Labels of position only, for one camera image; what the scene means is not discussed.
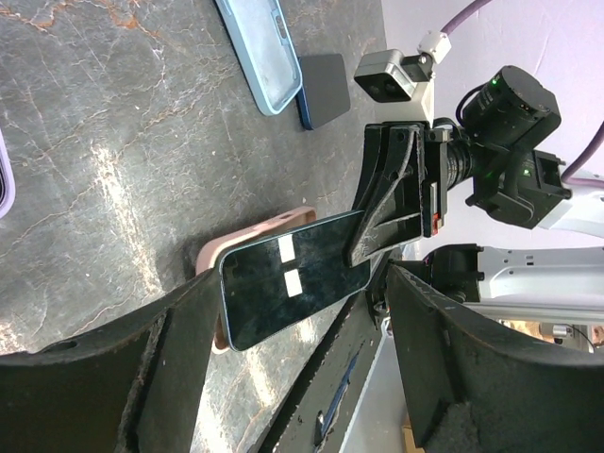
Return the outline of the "pink phone case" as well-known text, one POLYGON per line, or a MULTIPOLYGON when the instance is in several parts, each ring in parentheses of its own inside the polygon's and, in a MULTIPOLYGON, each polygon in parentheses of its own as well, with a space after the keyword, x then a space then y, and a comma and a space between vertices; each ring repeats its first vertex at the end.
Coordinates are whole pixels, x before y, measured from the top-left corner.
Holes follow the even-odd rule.
POLYGON ((218 264, 219 259, 230 248, 250 243, 263 236, 271 236, 317 220, 316 209, 301 206, 261 221, 224 236, 215 238, 202 246, 195 262, 195 274, 200 275, 218 264))

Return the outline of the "phone with blue edge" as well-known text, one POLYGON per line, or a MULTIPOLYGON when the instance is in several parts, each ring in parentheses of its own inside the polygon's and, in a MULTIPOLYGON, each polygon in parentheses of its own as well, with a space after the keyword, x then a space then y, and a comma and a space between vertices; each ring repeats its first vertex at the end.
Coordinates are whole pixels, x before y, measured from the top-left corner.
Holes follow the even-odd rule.
POLYGON ((298 58, 302 86, 296 96, 301 124, 315 130, 350 110, 348 79, 342 54, 298 58))

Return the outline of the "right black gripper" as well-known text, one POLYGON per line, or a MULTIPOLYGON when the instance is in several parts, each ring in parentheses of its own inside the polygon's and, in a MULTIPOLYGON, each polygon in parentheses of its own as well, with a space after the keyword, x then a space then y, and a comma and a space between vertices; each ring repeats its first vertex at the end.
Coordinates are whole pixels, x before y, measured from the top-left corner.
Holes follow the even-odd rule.
POLYGON ((469 207, 491 219, 533 229, 572 198, 561 159, 538 145, 561 124, 556 96, 525 70, 506 65, 468 92, 456 117, 370 124, 353 209, 362 212, 347 246, 354 267, 399 245, 437 234, 450 189, 470 180, 469 207), (443 154, 425 156, 439 128, 443 154))

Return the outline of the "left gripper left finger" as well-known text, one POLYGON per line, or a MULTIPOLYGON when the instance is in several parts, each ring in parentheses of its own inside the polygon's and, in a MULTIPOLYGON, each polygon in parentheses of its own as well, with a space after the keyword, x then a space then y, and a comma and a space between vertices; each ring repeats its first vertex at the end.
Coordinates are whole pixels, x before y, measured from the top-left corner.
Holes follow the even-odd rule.
POLYGON ((219 302, 208 270, 101 327, 2 356, 2 451, 189 451, 219 302))

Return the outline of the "lavender phone case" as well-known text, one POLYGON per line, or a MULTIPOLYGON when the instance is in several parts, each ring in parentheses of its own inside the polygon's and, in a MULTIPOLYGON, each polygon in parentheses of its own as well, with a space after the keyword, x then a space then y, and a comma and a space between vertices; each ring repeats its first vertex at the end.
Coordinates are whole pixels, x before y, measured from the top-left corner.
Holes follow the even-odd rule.
POLYGON ((4 141, 3 133, 0 132, 0 153, 1 153, 1 205, 0 218, 3 218, 13 206, 16 195, 16 184, 14 175, 8 157, 8 150, 4 141))

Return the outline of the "black phone front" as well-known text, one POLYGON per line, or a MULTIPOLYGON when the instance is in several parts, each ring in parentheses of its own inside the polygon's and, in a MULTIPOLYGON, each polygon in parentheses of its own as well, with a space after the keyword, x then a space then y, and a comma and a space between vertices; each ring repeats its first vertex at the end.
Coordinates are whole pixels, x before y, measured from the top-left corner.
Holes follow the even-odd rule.
POLYGON ((362 216, 351 210, 227 251, 218 270, 229 347, 245 351, 364 289, 370 262, 347 258, 362 216))

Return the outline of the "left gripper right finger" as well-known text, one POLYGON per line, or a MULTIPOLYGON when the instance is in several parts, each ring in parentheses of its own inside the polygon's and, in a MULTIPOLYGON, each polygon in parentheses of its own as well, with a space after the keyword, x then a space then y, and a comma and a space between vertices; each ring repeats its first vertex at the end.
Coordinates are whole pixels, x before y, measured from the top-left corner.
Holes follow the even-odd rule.
POLYGON ((603 357, 546 343, 432 289, 387 276, 417 446, 427 452, 600 452, 603 357))

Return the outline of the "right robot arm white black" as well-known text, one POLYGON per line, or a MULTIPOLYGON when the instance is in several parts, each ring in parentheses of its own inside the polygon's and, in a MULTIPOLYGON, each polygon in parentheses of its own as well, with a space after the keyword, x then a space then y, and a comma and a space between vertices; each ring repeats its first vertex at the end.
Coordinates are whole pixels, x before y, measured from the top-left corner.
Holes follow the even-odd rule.
MULTIPOLYGON (((574 178, 539 150, 560 125, 555 95, 515 66, 505 66, 459 103, 454 119, 370 124, 364 130, 354 208, 362 219, 346 248, 358 265, 402 244, 435 236, 447 194, 470 181, 467 205, 509 226, 566 227, 603 233, 603 182, 574 178)), ((601 249, 514 251, 458 244, 418 263, 435 290, 460 302, 512 295, 603 292, 601 249)))

